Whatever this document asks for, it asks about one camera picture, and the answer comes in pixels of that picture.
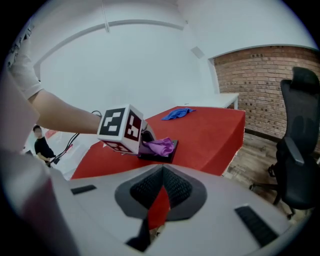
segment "white wall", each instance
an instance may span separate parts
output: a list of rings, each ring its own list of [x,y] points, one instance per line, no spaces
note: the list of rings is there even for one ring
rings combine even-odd
[[[103,0],[108,23],[162,22],[183,28],[176,5],[158,0]],[[36,64],[61,42],[105,25],[102,0],[50,0],[33,17],[32,61]]]
[[[189,24],[186,24],[182,31],[184,44],[188,50],[190,50],[198,58],[198,67],[201,76],[201,82],[203,84],[205,95],[207,98],[210,95],[218,94],[219,83],[216,73],[216,69],[211,61],[205,56],[203,51],[198,47],[196,37],[191,30]]]
[[[178,8],[207,58],[266,45],[317,49],[280,0],[178,0]]]
[[[83,35],[44,60],[40,71],[46,90],[87,111],[130,103],[148,118],[205,93],[182,32],[157,25]]]

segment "white desk surface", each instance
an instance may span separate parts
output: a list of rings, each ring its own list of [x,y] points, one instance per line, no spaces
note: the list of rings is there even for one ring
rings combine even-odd
[[[227,108],[238,99],[238,96],[239,93],[213,94],[210,98],[191,100],[190,102],[185,102],[181,106]]]

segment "black office chair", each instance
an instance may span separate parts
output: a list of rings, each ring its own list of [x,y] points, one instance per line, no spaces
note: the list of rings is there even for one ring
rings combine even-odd
[[[254,183],[250,186],[277,192],[273,202],[280,199],[291,209],[306,210],[316,206],[320,187],[320,168],[311,156],[318,142],[320,125],[320,85],[314,72],[294,67],[293,79],[282,80],[281,91],[286,108],[286,133],[276,145],[277,163],[268,172],[277,184]]]

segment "chair armrest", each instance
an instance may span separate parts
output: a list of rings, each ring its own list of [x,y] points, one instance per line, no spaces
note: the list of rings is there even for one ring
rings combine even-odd
[[[293,139],[290,137],[284,137],[284,143],[288,148],[290,155],[293,157],[295,163],[298,166],[303,166],[305,164],[304,158],[302,157]]]

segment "red panel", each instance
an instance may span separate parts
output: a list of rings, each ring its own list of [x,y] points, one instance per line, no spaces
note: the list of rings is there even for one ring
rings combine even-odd
[[[191,107],[196,110],[173,120],[161,120],[175,107],[147,120],[157,139],[179,140],[173,164],[220,176],[241,148],[245,132],[245,112],[241,110]],[[102,142],[91,146],[78,165],[73,179],[117,174],[158,162],[121,155]],[[149,210],[149,226],[162,225],[168,212],[168,195],[161,194]]]
[[[47,130],[44,136],[47,139],[50,139],[53,135],[55,135],[58,131],[57,130]]]

